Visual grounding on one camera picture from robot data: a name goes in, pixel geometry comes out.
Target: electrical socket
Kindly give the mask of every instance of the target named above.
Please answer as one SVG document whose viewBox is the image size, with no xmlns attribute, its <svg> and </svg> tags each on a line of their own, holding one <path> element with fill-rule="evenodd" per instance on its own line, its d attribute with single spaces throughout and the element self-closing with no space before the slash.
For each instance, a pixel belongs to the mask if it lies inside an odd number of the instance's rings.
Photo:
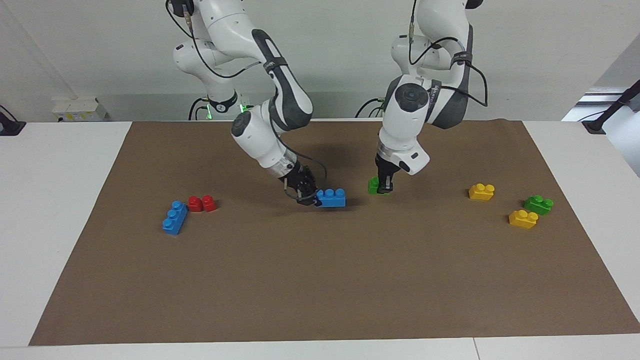
<svg viewBox="0 0 640 360">
<path fill-rule="evenodd" d="M 53 115 L 61 121 L 104 121 L 107 111 L 94 97 L 87 99 L 55 100 Z"/>
</svg>

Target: black cable clamp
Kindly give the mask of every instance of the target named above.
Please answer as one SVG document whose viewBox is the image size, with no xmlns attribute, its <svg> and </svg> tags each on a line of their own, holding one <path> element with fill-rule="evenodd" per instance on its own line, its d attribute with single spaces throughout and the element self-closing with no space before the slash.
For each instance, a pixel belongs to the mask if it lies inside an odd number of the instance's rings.
<svg viewBox="0 0 640 360">
<path fill-rule="evenodd" d="M 461 51 L 460 53 L 455 54 L 451 58 L 451 66 L 453 66 L 453 64 L 455 63 L 459 63 L 459 65 L 462 65 L 461 62 L 471 64 L 471 61 L 473 60 L 473 58 L 474 58 L 474 55 L 472 53 L 468 51 Z"/>
<path fill-rule="evenodd" d="M 264 71 L 270 72 L 273 69 L 281 66 L 289 66 L 287 60 L 285 60 L 285 58 L 283 57 L 270 59 L 262 67 L 264 67 Z"/>
<path fill-rule="evenodd" d="M 231 99 L 229 100 L 218 102 L 218 101 L 213 101 L 209 99 L 209 104 L 213 106 L 213 108 L 216 109 L 218 113 L 226 113 L 227 111 L 229 111 L 229 109 L 231 109 L 233 105 L 235 105 L 237 100 L 238 100 L 238 93 L 234 92 L 233 97 L 231 97 Z"/>
</svg>

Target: yellow lego block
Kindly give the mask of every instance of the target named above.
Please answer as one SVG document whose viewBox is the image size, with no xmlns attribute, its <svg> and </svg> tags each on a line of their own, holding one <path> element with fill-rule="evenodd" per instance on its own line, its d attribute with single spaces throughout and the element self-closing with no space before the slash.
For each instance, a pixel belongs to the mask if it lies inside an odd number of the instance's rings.
<svg viewBox="0 0 640 360">
<path fill-rule="evenodd" d="M 514 211 L 509 215 L 509 224 L 530 229 L 538 223 L 538 214 L 528 213 L 526 210 Z"/>
<path fill-rule="evenodd" d="M 489 201 L 493 197 L 493 185 L 475 184 L 469 189 L 469 199 Z"/>
</svg>

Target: lego block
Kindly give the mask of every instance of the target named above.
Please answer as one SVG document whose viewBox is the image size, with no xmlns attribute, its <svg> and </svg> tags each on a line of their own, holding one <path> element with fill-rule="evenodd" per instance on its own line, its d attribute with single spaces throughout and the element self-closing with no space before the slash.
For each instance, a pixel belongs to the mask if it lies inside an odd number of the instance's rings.
<svg viewBox="0 0 640 360">
<path fill-rule="evenodd" d="M 200 198 L 197 196 L 192 196 L 189 198 L 187 207 L 189 208 L 189 211 L 192 211 L 194 213 L 199 213 L 204 210 L 202 200 L 200 200 Z"/>
<path fill-rule="evenodd" d="M 202 204 L 204 205 L 204 209 L 208 213 L 217 209 L 216 203 L 213 201 L 213 197 L 211 195 L 206 195 L 205 197 L 202 197 Z"/>
<path fill-rule="evenodd" d="M 495 187 L 491 184 L 475 184 L 469 189 L 469 199 L 489 201 L 493 197 Z"/>
<path fill-rule="evenodd" d="M 371 195 L 391 195 L 391 193 L 378 193 L 378 185 L 380 184 L 380 180 L 378 177 L 372 177 L 369 180 L 369 193 Z"/>
<path fill-rule="evenodd" d="M 509 215 L 509 224 L 530 229 L 538 223 L 538 214 L 526 210 L 514 211 Z"/>
<path fill-rule="evenodd" d="M 346 194 L 343 189 L 333 191 L 327 189 L 318 191 L 318 199 L 322 202 L 321 208 L 344 208 L 346 206 Z"/>
<path fill-rule="evenodd" d="M 543 197 L 540 195 L 535 195 L 527 199 L 524 202 L 524 208 L 533 211 L 538 215 L 546 215 L 553 208 L 554 202 L 551 199 L 543 200 Z"/>
<path fill-rule="evenodd" d="M 166 214 L 167 218 L 162 223 L 163 230 L 169 235 L 178 235 L 187 212 L 187 206 L 183 202 L 174 201 L 171 210 Z"/>
</svg>

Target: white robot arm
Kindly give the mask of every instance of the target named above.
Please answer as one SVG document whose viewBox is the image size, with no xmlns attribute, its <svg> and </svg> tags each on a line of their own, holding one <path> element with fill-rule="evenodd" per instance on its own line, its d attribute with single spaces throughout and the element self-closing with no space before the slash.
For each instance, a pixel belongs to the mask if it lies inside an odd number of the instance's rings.
<svg viewBox="0 0 640 360">
<path fill-rule="evenodd" d="M 475 69 L 473 27 L 465 10 L 482 1 L 421 0 L 414 10 L 424 36 L 413 35 L 412 15 L 409 35 L 393 43 L 392 56 L 403 75 L 391 82 L 385 101 L 376 155 L 378 193 L 393 191 L 396 172 L 415 175 L 429 163 L 417 141 L 425 123 L 448 129 L 462 121 L 470 97 L 469 73 Z M 423 69 L 448 70 L 448 79 L 428 78 Z"/>
<path fill-rule="evenodd" d="M 202 80 L 214 107 L 222 104 L 228 108 L 237 95 L 229 82 L 233 76 L 221 76 L 210 67 L 236 58 L 253 58 L 262 63 L 276 94 L 238 115 L 231 131 L 234 140 L 261 167 L 293 188 L 297 194 L 293 198 L 300 204 L 320 205 L 313 174 L 278 138 L 283 132 L 306 126 L 313 105 L 274 41 L 252 24 L 242 0 L 172 0 L 172 6 L 175 15 L 186 18 L 193 37 L 176 48 L 174 59 L 180 69 Z M 195 31 L 204 34 L 198 38 Z M 203 38 L 207 35 L 210 41 Z M 204 65 L 198 50 L 209 66 Z"/>
</svg>

